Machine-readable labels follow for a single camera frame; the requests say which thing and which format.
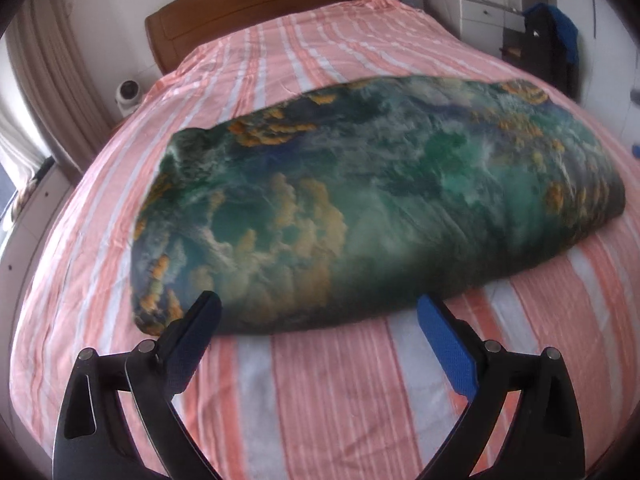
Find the beige curtain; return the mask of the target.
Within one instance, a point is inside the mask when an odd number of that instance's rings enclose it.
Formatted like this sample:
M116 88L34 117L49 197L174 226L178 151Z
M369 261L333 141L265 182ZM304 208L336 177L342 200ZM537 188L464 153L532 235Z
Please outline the beige curtain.
M111 139L114 119L82 58L64 0L25 0L6 30L27 109L53 159L81 179Z

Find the small white fan heater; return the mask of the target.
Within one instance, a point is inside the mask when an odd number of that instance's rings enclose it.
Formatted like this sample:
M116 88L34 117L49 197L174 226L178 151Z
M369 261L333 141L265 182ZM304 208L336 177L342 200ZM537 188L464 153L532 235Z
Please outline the small white fan heater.
M142 99L142 89L134 79L123 81L116 89L115 102L123 118L134 114L142 103Z

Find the white bedside cabinet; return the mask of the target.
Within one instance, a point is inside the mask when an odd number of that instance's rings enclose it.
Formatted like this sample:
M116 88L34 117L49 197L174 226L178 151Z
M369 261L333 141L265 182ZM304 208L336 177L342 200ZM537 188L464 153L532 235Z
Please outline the white bedside cabinet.
M423 0L424 10L460 41L502 58L525 34L525 18L518 12L487 0Z

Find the dark jacket on chair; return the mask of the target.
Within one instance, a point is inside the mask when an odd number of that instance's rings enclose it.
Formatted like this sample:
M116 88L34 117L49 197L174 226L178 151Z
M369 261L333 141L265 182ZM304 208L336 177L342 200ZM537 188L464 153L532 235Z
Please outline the dark jacket on chair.
M534 18L532 24L525 24L525 34L518 40L518 45L508 47L502 58L577 101L579 64L567 63L565 48L555 33L551 18Z

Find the white wardrobe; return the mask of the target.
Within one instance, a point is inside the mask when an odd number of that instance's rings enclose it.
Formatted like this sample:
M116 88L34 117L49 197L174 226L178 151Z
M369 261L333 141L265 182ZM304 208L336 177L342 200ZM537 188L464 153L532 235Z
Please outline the white wardrobe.
M639 47L608 0L556 0L578 28L579 104L626 146L639 143Z

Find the white low drawer cabinet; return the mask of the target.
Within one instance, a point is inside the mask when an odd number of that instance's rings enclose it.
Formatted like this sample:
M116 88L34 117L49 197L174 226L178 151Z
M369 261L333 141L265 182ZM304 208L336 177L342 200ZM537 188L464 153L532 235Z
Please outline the white low drawer cabinet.
M70 194L70 181L54 165L39 182L1 245L1 311L14 312L32 279L51 224Z

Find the blue garment on chair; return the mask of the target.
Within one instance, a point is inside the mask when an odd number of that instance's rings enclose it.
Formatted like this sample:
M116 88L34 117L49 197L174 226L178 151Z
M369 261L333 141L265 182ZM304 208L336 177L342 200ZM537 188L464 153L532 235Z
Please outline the blue garment on chair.
M526 25L532 24L534 18L542 18L543 16L551 18L555 24L555 35L565 48L567 63L579 64L578 28L557 6L538 2L525 9L523 15Z

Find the green patterned silk jacket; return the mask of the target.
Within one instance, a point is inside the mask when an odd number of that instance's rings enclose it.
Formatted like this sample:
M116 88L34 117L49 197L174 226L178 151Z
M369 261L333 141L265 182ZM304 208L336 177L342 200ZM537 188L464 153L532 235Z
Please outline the green patterned silk jacket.
M171 137L132 314L157 336L210 290L224 334L360 321L538 266L625 206L596 134L527 80L336 84Z

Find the pink striped bed sheet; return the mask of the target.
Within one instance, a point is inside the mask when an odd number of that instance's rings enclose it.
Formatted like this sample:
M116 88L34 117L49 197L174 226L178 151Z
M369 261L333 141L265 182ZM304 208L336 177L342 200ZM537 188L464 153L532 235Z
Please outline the pink striped bed sheet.
M533 268L448 297L485 339L564 356L586 461L639 406L639 164L561 92L462 44L398 0L352 0L250 26L191 52L152 87L52 226L11 356L18 419L46 453L77 353L124 352L134 322L134 227L171 137L309 91L376 77L524 79L598 137L626 206ZM416 301L360 321L273 334L216 333L177 410L228 479L410 479L463 410L422 336Z

